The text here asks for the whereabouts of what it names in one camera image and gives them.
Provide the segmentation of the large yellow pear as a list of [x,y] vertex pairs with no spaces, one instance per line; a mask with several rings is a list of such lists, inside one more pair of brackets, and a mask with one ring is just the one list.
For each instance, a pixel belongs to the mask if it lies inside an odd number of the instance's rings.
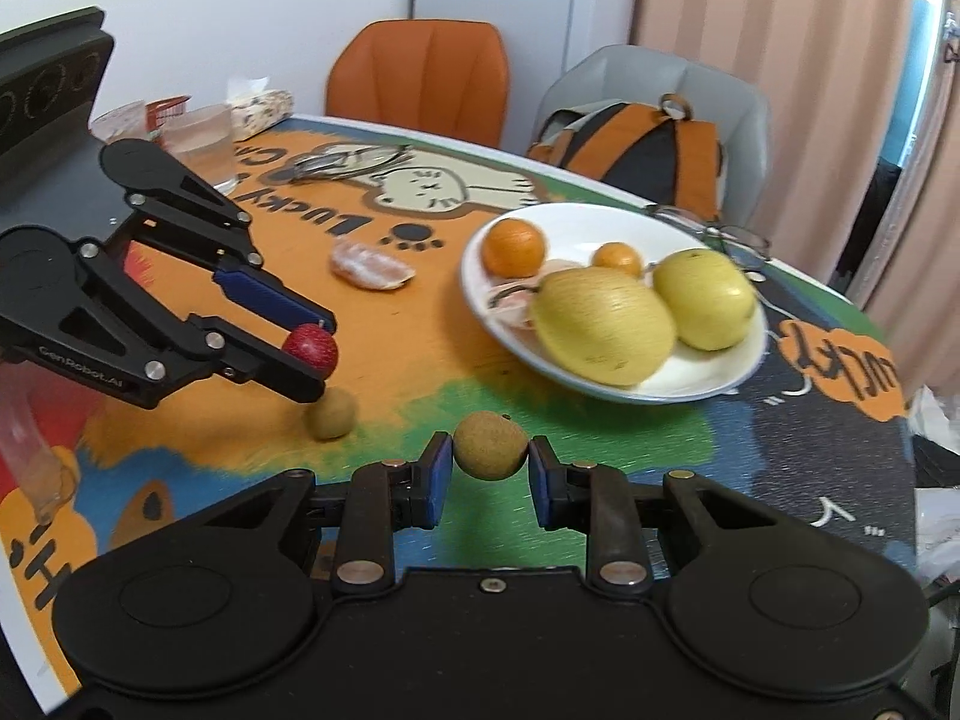
[[540,283],[530,303],[534,332],[571,374],[635,387],[669,359],[677,325],[651,288],[620,271],[583,266]]

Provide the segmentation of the tissue pack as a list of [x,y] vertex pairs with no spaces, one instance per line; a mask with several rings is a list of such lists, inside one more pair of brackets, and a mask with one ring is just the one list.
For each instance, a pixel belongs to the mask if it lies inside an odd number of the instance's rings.
[[290,119],[295,98],[290,91],[270,85],[268,76],[233,76],[226,85],[226,105],[231,114],[233,140],[241,143]]

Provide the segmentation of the eyeglasses on mat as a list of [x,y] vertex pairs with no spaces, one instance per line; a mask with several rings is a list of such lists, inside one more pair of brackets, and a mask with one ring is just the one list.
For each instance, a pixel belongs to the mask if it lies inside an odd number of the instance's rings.
[[317,153],[298,156],[290,164],[270,172],[275,184],[311,181],[345,181],[368,176],[384,167],[402,164],[412,156],[409,145],[360,145],[334,143]]

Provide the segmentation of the clear plastic wrapper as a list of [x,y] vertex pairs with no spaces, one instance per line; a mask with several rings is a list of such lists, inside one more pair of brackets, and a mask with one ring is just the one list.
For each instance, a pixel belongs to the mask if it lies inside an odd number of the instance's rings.
[[50,525],[75,496],[78,479],[37,427],[29,403],[31,384],[27,367],[3,362],[2,458],[31,504],[36,522]]

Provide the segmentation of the pink curtain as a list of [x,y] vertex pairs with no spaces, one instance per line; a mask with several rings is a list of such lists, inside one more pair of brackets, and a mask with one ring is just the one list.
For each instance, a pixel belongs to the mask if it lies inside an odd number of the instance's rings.
[[[771,104],[771,171],[755,229],[777,257],[825,280],[874,172],[907,57],[911,0],[638,0],[640,46],[758,86]],[[958,390],[958,106],[867,316],[908,392]]]

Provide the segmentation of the long pomelo segment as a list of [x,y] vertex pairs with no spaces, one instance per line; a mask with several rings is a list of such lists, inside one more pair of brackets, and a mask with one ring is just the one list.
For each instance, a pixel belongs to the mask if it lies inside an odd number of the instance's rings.
[[532,332],[534,325],[530,320],[530,303],[539,291],[539,286],[548,275],[558,271],[576,270],[579,263],[571,260],[549,260],[544,263],[534,277],[519,278],[497,284],[485,298],[485,307],[497,322],[514,328]]

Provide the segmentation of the brown longan fruit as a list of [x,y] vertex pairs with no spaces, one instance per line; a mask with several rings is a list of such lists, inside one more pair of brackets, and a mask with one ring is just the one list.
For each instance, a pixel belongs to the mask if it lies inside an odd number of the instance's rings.
[[302,424],[317,442],[348,436],[358,419],[358,401],[343,388],[329,387],[316,403],[304,408]]
[[516,421],[494,411],[473,411],[454,431],[454,460],[482,481],[501,481],[523,466],[529,438]]

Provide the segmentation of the small orange tangerine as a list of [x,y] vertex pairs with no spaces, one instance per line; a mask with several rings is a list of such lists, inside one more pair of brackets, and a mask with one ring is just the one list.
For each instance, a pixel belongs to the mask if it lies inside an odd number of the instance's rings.
[[641,278],[644,270],[640,252],[624,242],[602,244],[590,257],[590,265],[620,271],[631,278]]

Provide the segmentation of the white ceramic bowl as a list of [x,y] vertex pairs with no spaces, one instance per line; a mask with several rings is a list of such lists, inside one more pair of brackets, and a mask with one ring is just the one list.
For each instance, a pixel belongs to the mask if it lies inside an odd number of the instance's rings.
[[483,328],[534,371],[602,400],[669,405],[726,394],[760,369],[768,322],[758,305],[737,343],[701,351],[680,339],[651,271],[630,278],[590,263],[609,242],[630,245],[649,268],[674,254],[708,254],[692,234],[658,216],[587,203],[544,203],[505,218],[544,234],[544,271],[527,280],[495,277],[482,262],[493,231],[485,226],[460,259],[460,289]]

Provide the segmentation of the small pomelo segment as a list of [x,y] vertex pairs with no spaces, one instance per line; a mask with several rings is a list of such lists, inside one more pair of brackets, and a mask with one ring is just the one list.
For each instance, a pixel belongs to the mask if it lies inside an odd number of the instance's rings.
[[406,263],[359,242],[338,241],[329,265],[336,277],[355,288],[382,293],[404,288],[416,275]]

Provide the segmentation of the orange black backpack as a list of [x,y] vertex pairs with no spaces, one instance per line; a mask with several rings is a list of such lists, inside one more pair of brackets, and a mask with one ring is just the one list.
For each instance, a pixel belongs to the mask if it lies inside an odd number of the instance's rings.
[[713,122],[680,94],[658,104],[604,101],[558,109],[527,156],[700,220],[719,216],[726,156]]

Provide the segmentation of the grey chair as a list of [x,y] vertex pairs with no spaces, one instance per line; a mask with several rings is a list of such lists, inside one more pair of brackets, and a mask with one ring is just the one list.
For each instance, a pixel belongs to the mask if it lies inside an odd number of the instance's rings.
[[718,127],[721,218],[747,224],[770,174],[771,109],[756,86],[726,71],[647,47],[602,47],[547,89],[537,110],[534,137],[553,137],[574,114],[586,114],[602,104],[654,106],[665,93],[682,96],[697,119]]

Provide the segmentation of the orange chair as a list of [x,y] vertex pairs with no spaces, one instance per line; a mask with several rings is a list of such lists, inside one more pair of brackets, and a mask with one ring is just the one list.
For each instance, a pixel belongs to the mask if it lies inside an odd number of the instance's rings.
[[335,60],[325,114],[496,148],[509,88],[505,44],[490,23],[374,21]]

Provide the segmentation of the clear drinking glass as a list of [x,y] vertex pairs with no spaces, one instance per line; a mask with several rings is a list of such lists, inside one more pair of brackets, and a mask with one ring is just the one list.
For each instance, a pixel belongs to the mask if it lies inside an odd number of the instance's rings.
[[213,104],[169,119],[160,128],[167,153],[218,192],[231,193],[238,185],[231,107]]

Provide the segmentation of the large orange tangerine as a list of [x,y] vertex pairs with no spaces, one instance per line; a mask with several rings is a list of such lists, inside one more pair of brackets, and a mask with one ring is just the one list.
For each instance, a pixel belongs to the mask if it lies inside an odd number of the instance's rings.
[[537,226],[503,218],[490,227],[480,244],[480,259],[492,277],[530,278],[547,256],[547,239]]

